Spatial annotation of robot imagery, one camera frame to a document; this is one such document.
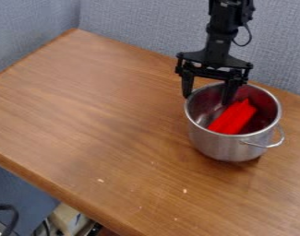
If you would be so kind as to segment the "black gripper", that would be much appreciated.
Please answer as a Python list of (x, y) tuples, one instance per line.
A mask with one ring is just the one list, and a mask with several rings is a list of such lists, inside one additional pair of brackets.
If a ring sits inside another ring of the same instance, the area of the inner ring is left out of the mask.
[(237, 32), (208, 35), (205, 48), (193, 52), (177, 53), (176, 73), (182, 78), (182, 96), (188, 98), (193, 91), (195, 79), (207, 77), (225, 81), (223, 104), (228, 105), (239, 87), (247, 83), (253, 65), (229, 54), (236, 42)]

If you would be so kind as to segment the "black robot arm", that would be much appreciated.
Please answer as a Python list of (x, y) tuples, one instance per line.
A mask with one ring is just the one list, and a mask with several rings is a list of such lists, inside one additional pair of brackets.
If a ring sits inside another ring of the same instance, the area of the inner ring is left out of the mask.
[(207, 77), (224, 81), (223, 104), (231, 103), (237, 89), (248, 82), (253, 64), (229, 54), (231, 44), (245, 47), (235, 38), (239, 28), (249, 32), (248, 21), (253, 19), (256, 10), (253, 0), (209, 0), (211, 21), (207, 24), (207, 43), (203, 50), (177, 53), (176, 73), (182, 78), (182, 96), (188, 98), (193, 92), (196, 77)]

